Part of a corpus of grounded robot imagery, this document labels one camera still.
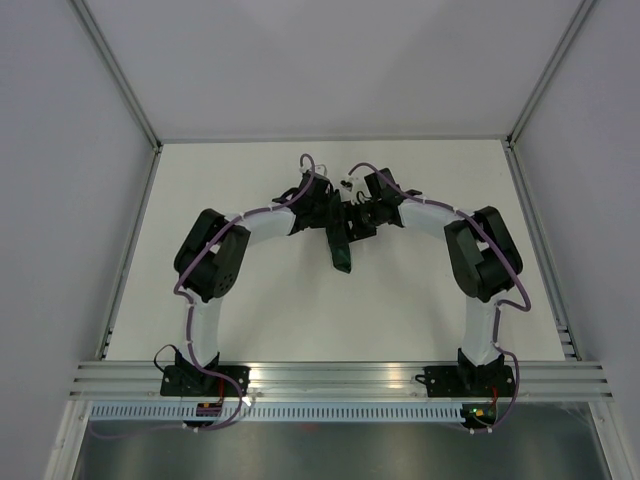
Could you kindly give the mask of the dark green cloth napkin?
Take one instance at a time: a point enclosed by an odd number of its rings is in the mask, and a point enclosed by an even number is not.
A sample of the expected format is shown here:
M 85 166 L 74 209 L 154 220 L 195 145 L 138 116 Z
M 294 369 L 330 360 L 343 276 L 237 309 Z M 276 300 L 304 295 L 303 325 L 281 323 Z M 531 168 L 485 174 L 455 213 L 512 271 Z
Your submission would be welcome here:
M 342 273 L 350 274 L 351 251 L 345 222 L 345 209 L 340 194 L 334 191 L 327 206 L 325 233 L 333 267 Z

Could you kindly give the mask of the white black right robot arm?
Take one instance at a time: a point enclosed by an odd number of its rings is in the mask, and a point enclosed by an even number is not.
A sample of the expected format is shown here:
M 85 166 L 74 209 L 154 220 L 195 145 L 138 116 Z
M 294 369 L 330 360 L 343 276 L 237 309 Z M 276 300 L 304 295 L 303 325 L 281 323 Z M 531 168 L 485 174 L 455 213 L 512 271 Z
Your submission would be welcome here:
M 364 179 L 370 199 L 358 214 L 367 227 L 384 221 L 440 238 L 446 244 L 456 285 L 465 295 L 465 330 L 456 363 L 425 366 L 416 381 L 430 398 L 489 398 L 518 394 L 517 357 L 499 343 L 505 307 L 531 310 L 519 278 L 523 261 L 500 214 L 491 206 L 467 212 L 419 192 L 404 191 L 388 169 L 367 162 L 354 171 L 371 171 Z

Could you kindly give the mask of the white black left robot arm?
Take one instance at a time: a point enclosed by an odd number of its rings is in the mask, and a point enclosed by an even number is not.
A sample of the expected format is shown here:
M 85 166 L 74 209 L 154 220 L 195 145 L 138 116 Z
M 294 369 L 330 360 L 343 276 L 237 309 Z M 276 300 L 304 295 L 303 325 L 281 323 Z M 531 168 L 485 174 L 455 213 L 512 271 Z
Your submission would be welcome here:
M 306 172 L 301 184 L 265 207 L 235 215 L 203 210 L 174 259 L 174 292 L 187 300 L 185 345 L 163 370 L 163 396 L 204 397 L 231 393 L 219 367 L 223 297 L 236 283 L 246 250 L 276 237 L 320 225 L 332 185 Z

